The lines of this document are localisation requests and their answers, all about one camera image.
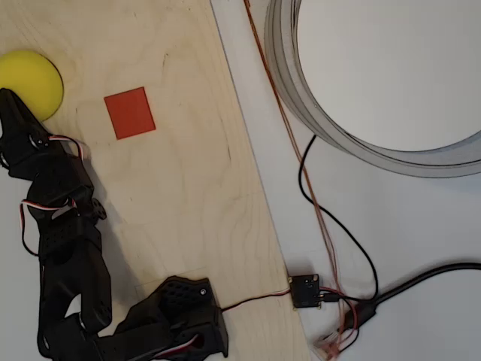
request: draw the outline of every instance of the tape roll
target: tape roll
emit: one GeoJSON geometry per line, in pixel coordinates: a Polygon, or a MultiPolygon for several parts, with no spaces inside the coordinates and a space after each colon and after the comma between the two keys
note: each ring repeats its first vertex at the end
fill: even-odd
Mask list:
{"type": "Polygon", "coordinates": [[[376,147],[347,134],[322,109],[301,70],[297,45],[299,0],[271,0],[265,48],[274,82],[289,110],[332,146],[380,168],[415,177],[461,177],[481,172],[481,132],[435,150],[406,152],[376,147]]]}
{"type": "Polygon", "coordinates": [[[0,56],[0,88],[15,92],[40,121],[50,118],[63,99],[62,78],[56,67],[30,50],[0,56]]]}

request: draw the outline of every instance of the wooden board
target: wooden board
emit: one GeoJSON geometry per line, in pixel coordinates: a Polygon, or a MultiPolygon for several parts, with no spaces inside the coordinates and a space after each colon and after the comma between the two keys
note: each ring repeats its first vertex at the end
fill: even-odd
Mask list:
{"type": "MultiPolygon", "coordinates": [[[[33,49],[62,74],[64,102],[45,125],[89,148],[108,214],[99,228],[114,324],[170,275],[209,277],[221,306],[287,288],[208,0],[1,0],[0,8],[0,54],[33,49]],[[118,141],[104,97],[140,86],[156,131],[118,141]]],[[[309,359],[288,296],[225,317],[229,359],[309,359]]]]}

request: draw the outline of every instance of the red square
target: red square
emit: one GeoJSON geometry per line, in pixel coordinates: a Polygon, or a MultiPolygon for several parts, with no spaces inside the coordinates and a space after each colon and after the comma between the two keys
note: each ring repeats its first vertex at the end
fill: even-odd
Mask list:
{"type": "Polygon", "coordinates": [[[156,130],[143,87],[104,98],[117,139],[156,130]]]}

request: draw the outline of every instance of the white surface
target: white surface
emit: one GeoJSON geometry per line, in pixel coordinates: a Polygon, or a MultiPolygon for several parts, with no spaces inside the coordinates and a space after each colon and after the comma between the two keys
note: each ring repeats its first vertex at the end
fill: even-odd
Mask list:
{"type": "Polygon", "coordinates": [[[302,71],[344,130],[394,150],[429,150],[479,130],[481,2],[303,0],[302,71]]]}
{"type": "MultiPolygon", "coordinates": [[[[267,0],[251,3],[257,23],[263,24],[267,0]]],[[[329,282],[316,218],[298,190],[298,163],[257,56],[244,4],[213,0],[213,6],[288,270],[293,274],[314,270],[329,282]]],[[[305,147],[311,134],[291,118],[305,147]]],[[[481,175],[452,180],[405,177],[321,140],[313,145],[307,166],[320,202],[372,256],[381,287],[437,262],[481,260],[481,175]]],[[[372,290],[368,264],[342,231],[331,221],[328,224],[347,291],[368,293],[372,290]]],[[[459,272],[425,282],[379,307],[355,347],[340,359],[478,360],[480,297],[481,273],[459,272]]],[[[300,311],[307,338],[329,329],[335,311],[332,305],[300,311]]]]}

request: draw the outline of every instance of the yellow ball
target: yellow ball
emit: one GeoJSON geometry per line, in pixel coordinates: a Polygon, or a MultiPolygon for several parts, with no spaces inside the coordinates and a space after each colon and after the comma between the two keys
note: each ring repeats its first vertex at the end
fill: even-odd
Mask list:
{"type": "Polygon", "coordinates": [[[62,103],[63,83],[56,67],[29,50],[0,57],[1,88],[15,92],[40,121],[50,118],[62,103]]]}

